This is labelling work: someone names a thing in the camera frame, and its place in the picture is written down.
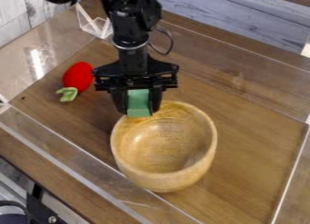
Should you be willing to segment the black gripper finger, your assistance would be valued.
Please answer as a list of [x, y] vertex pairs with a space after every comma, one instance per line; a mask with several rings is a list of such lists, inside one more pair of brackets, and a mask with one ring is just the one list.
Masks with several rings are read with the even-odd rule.
[[128, 107], [128, 96], [126, 90], [112, 88], [109, 91], [110, 98], [116, 107], [116, 110], [121, 114], [126, 114], [126, 107]]
[[150, 110], [156, 112], [161, 105], [161, 87], [149, 90], [149, 104]]

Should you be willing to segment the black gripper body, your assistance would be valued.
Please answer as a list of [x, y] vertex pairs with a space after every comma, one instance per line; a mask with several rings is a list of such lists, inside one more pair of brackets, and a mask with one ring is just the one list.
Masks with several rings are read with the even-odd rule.
[[153, 59], [145, 49], [118, 51], [118, 60], [92, 70], [94, 88], [110, 92], [112, 89], [176, 88], [178, 66]]

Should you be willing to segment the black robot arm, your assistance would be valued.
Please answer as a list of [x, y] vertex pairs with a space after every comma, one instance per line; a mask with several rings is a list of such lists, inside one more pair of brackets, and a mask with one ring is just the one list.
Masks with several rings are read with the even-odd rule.
[[116, 110], [129, 117], [152, 115], [162, 92], [177, 86], [178, 66], [148, 54], [149, 33], [161, 19], [157, 0], [98, 0], [112, 25], [114, 62], [93, 69], [94, 88], [109, 93]]

